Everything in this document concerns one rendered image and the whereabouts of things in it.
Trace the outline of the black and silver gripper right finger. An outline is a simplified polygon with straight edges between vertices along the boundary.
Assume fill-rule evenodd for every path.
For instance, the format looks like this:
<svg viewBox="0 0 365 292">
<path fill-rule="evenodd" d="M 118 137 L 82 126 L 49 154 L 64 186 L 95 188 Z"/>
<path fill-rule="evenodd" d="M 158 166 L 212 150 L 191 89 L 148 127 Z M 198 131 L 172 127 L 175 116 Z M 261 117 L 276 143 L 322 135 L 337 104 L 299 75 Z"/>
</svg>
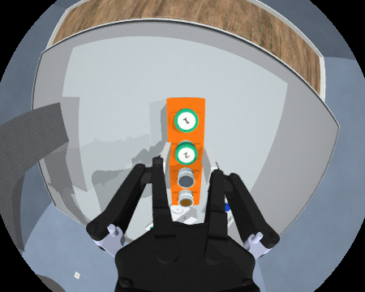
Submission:
<svg viewBox="0 0 365 292">
<path fill-rule="evenodd" d="M 243 241 L 243 247 L 255 257 L 255 260 L 262 257 L 278 244 L 280 241 L 278 233 L 265 221 L 239 175 L 236 173 L 225 175 L 219 169 L 209 147 L 204 147 L 201 162 L 206 185 L 209 186 L 204 217 L 204 223 L 208 223 L 203 255 L 205 263 L 217 265 L 229 253 L 225 197 Z"/>
</svg>

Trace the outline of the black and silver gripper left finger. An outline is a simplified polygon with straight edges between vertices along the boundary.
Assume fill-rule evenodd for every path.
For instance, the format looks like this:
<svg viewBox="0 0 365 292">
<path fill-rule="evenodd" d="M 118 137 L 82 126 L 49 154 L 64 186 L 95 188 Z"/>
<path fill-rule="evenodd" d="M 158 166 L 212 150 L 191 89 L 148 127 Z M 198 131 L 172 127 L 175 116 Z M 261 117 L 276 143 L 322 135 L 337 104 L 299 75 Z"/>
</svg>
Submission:
<svg viewBox="0 0 365 292">
<path fill-rule="evenodd" d="M 125 243 L 130 224 L 146 183 L 152 184 L 152 222 L 157 260 L 174 264 L 179 257 L 178 240 L 169 207 L 165 175 L 170 161 L 171 143 L 166 142 L 152 166 L 136 164 L 109 202 L 105 211 L 90 221 L 86 230 L 97 246 L 115 257 Z M 161 156 L 161 157 L 160 157 Z M 165 172 L 165 173 L 164 173 Z"/>
</svg>

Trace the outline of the orange tube rack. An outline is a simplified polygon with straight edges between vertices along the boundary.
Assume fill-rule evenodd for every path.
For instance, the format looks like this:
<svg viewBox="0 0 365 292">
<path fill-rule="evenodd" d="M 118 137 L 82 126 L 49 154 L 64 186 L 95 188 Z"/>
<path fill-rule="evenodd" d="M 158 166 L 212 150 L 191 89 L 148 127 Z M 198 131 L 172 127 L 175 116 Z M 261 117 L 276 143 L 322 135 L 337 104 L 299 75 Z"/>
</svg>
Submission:
<svg viewBox="0 0 365 292">
<path fill-rule="evenodd" d="M 178 205 L 178 193 L 181 190 L 192 191 L 194 200 L 193 205 L 197 205 L 200 203 L 200 188 L 202 178 L 201 161 L 204 152 L 205 98 L 166 98 L 166 102 L 168 142 L 171 142 L 169 164 L 172 205 Z M 194 110 L 199 118 L 198 127 L 189 133 L 179 131 L 174 124 L 174 117 L 176 113 L 184 108 Z M 198 157 L 196 161 L 190 165 L 182 165 L 175 158 L 175 150 L 178 144 L 183 140 L 190 140 L 197 148 Z M 191 168 L 194 172 L 195 184 L 193 187 L 181 188 L 178 185 L 178 171 L 184 167 Z"/>
</svg>

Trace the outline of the light grey bench mat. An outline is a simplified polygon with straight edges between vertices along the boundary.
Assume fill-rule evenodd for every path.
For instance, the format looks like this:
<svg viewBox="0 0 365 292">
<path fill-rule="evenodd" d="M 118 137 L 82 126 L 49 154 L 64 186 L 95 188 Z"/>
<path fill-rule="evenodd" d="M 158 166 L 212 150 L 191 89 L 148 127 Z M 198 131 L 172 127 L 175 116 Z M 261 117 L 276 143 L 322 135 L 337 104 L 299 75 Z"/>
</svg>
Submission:
<svg viewBox="0 0 365 292">
<path fill-rule="evenodd" d="M 62 97 L 79 99 L 79 150 L 88 191 L 73 184 L 86 222 L 105 211 L 138 163 L 168 142 L 170 97 L 205 98 L 204 146 L 250 192 L 273 145 L 285 81 L 223 49 L 160 36 L 125 36 L 73 48 Z"/>
</svg>

